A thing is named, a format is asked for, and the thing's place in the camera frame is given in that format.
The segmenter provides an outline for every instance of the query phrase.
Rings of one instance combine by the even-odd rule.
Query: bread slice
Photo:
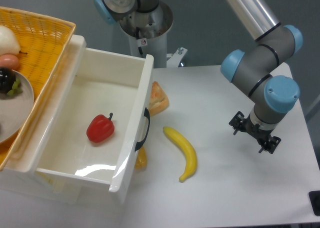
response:
[[[167,94],[161,88],[157,81],[152,83],[152,90],[149,102],[150,116],[154,116],[164,111],[169,106]]]

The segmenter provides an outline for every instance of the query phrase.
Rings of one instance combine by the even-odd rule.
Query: yellow wicker basket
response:
[[[54,77],[56,68],[69,43],[76,25],[58,18],[24,10],[0,6],[0,25],[10,28],[16,35],[21,51],[18,55],[22,73],[31,83],[35,102],[19,132],[0,144],[0,171],[11,154],[17,150]]]

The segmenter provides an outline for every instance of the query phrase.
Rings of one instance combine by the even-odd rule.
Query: blue joint cap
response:
[[[111,16],[108,9],[105,7],[105,4],[102,0],[93,0],[95,8],[98,10],[100,16],[103,18],[103,20],[109,24],[113,25],[116,23],[116,20]]]
[[[304,43],[304,38],[302,36],[302,33],[300,32],[300,30],[298,30],[297,28],[295,28],[291,24],[284,25],[283,27],[288,28],[294,37],[295,47],[294,47],[293,54],[295,54],[295,53],[297,53],[297,51],[300,50],[300,48],[302,47],[302,45]]]
[[[220,71],[229,82],[232,82],[239,63],[245,53],[239,49],[232,51],[222,62]]]
[[[264,99],[268,106],[278,113],[287,113],[300,96],[298,84],[284,75],[275,76],[265,84]]]

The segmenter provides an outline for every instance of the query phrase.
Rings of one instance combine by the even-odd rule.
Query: white plate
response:
[[[22,93],[13,97],[0,93],[0,143],[20,129],[34,105],[34,90],[30,82],[17,71],[15,75],[21,80]]]

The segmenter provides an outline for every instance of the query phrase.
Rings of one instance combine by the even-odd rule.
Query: gray wall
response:
[[[255,46],[249,33],[225,0],[162,0],[173,11],[174,23],[168,34],[168,53],[188,49],[188,66],[220,65],[231,51],[245,52]],[[320,94],[320,0],[265,0],[282,24],[300,29],[302,49],[287,63],[301,88],[305,111]],[[108,26],[99,17],[93,0],[0,0],[0,6],[49,15],[76,23],[76,34],[84,36],[87,47],[130,54],[129,43],[118,25]],[[320,160],[318,136],[320,114],[308,128]]]

